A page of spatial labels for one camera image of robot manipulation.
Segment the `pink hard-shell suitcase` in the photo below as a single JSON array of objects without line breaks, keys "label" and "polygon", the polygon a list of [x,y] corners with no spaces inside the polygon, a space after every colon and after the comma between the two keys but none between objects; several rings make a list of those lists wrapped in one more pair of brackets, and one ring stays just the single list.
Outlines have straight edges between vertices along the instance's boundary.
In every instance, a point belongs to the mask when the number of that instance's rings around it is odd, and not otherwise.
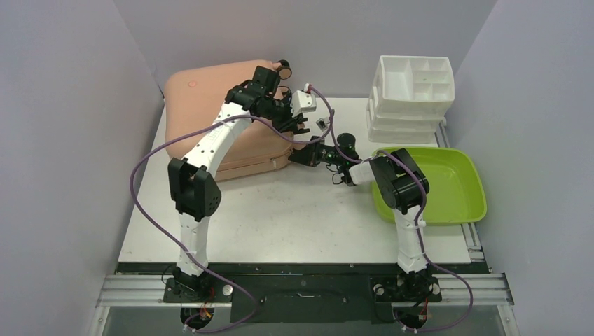
[{"label": "pink hard-shell suitcase", "polygon": [[[256,59],[179,71],[165,84],[166,131],[170,141],[210,126],[227,92],[253,77],[256,67],[273,69],[283,79],[292,75],[285,59]],[[216,181],[272,172],[289,165],[293,144],[254,121],[230,147],[216,173]]]}]

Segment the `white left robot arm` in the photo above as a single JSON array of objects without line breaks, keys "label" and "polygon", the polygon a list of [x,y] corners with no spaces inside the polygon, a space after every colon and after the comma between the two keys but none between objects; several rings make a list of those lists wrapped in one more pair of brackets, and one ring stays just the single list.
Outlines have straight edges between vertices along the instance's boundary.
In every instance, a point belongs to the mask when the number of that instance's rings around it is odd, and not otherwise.
[{"label": "white left robot arm", "polygon": [[170,286],[192,301],[216,295],[207,273],[209,221],[219,182],[287,165],[293,139],[316,109],[307,88],[292,92],[284,60],[252,60],[180,71],[165,86],[170,196],[179,215],[180,259]]}]

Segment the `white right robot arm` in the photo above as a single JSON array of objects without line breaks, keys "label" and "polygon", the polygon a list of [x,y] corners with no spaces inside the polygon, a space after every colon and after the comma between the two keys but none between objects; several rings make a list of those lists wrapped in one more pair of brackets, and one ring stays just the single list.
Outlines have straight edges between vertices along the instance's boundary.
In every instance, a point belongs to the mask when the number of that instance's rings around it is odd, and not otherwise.
[{"label": "white right robot arm", "polygon": [[356,139],[350,133],[339,134],[334,146],[328,146],[321,137],[314,136],[309,144],[294,150],[289,159],[309,167],[321,163],[333,165],[334,174],[348,186],[376,184],[382,201],[392,210],[396,224],[396,258],[401,270],[395,280],[396,297],[404,302],[423,302],[434,294],[436,288],[436,280],[428,270],[423,241],[426,225],[423,211],[429,192],[427,177],[404,148],[362,160],[355,143]]}]

